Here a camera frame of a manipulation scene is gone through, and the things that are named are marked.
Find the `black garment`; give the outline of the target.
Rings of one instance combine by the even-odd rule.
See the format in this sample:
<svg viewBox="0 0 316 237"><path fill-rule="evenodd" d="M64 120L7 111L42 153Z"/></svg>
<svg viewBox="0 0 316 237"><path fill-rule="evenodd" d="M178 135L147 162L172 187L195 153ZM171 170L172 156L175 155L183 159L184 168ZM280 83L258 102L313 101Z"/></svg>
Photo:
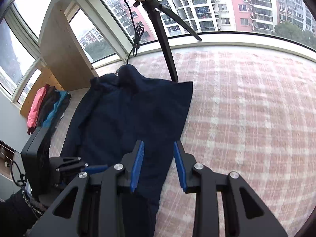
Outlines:
<svg viewBox="0 0 316 237"><path fill-rule="evenodd" d="M48 113L51 112L51 110L53 109L53 105L59 99L59 93L57 93L57 91L62 90L57 90L54 86L49 87L40 106L40 113L36 125L37 127L42 127L42 124L46 120Z"/></svg>

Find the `blue garment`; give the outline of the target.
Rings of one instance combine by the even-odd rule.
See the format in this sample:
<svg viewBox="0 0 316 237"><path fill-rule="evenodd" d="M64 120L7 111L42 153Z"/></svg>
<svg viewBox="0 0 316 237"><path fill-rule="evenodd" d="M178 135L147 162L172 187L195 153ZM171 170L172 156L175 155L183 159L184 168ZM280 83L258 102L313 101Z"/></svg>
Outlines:
<svg viewBox="0 0 316 237"><path fill-rule="evenodd" d="M59 93L59 99L53 105L51 112L48 113L48 116L43 122L42 127L49 128L55 126L70 103L71 95L69 92L57 91L57 93Z"/></svg>

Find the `navy blue sweatshirt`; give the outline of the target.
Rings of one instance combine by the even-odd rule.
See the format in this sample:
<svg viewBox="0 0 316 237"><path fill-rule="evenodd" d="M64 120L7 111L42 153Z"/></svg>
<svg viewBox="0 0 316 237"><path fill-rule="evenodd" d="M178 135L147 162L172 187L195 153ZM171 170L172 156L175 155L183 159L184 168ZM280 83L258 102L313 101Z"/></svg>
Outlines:
<svg viewBox="0 0 316 237"><path fill-rule="evenodd" d="M173 145L181 138L192 93L190 81L146 78L127 64L92 79L75 110L61 156L113 166L138 140L145 145L137 188L122 196L126 236L154 235Z"/></svg>

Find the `wooden board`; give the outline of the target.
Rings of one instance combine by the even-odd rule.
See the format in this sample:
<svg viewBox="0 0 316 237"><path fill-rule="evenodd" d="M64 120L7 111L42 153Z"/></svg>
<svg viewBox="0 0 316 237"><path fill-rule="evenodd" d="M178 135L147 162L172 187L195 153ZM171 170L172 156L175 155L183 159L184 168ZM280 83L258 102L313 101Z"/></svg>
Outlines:
<svg viewBox="0 0 316 237"><path fill-rule="evenodd" d="M55 3L49 14L40 42L41 62L44 67L31 87L20 114L27 118L36 92L44 85L58 90L73 91L88 88L97 77L92 64L72 31L60 3Z"/></svg>

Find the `black tripod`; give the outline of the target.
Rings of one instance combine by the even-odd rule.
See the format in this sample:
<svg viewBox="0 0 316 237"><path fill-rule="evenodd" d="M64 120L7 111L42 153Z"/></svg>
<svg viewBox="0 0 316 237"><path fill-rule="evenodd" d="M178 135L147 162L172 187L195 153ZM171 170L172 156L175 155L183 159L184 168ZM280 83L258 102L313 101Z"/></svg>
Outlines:
<svg viewBox="0 0 316 237"><path fill-rule="evenodd" d="M165 28L163 27L162 17L160 16L160 12L163 12L166 16L174 20L181 27L187 30L194 38L198 41L201 41L201 37L191 28L189 25L183 21L175 12L171 9L168 9L164 5L162 5L158 0L136 0L135 5L142 4L143 8L148 14L151 23L153 24L155 33L157 34L157 39L161 46L161 50L165 57L166 65L168 67L168 71L170 74L170 78L173 82L178 81L177 70L175 66L175 62L172 56L170 44L168 41L168 37L166 35Z"/></svg>

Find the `pink plaid bed cover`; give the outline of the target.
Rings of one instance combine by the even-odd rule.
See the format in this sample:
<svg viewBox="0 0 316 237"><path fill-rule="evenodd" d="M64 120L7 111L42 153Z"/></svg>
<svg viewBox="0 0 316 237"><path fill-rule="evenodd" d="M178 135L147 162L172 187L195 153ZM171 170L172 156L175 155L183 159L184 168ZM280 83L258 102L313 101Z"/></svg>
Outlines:
<svg viewBox="0 0 316 237"><path fill-rule="evenodd" d="M237 171L288 236L315 208L315 61L254 47L174 51L193 82L181 141L215 172Z"/></svg>

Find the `pink garment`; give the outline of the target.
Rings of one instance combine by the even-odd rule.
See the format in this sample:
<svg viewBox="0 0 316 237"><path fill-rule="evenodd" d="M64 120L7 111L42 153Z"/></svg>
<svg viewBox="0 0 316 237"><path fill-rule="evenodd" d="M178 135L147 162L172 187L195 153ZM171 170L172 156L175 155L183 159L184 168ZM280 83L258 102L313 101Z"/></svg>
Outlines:
<svg viewBox="0 0 316 237"><path fill-rule="evenodd" d="M40 113L40 106L42 101L49 89L50 85L46 84L44 87L41 87L37 92L33 99L28 117L27 117L27 134L31 135L36 128L39 113Z"/></svg>

